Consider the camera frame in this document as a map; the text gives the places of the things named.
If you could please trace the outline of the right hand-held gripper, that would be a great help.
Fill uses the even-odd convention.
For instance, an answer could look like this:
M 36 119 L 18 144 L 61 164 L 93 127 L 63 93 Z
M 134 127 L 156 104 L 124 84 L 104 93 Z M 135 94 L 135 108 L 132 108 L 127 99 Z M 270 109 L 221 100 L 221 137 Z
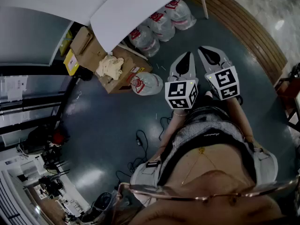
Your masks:
M 235 66 L 229 65 L 219 71 L 219 66 L 228 62 L 227 55 L 211 46 L 198 47 L 198 54 L 207 72 L 206 80 L 220 100 L 227 100 L 240 95 L 240 84 Z

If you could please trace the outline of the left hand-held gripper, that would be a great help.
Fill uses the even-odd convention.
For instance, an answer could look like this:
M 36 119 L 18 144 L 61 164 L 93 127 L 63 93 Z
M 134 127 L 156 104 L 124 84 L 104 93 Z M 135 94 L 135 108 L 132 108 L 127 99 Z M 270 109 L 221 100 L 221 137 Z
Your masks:
M 191 109 L 198 96 L 198 78 L 195 78 L 195 59 L 192 52 L 180 55 L 170 67 L 165 83 L 165 99 L 171 109 Z

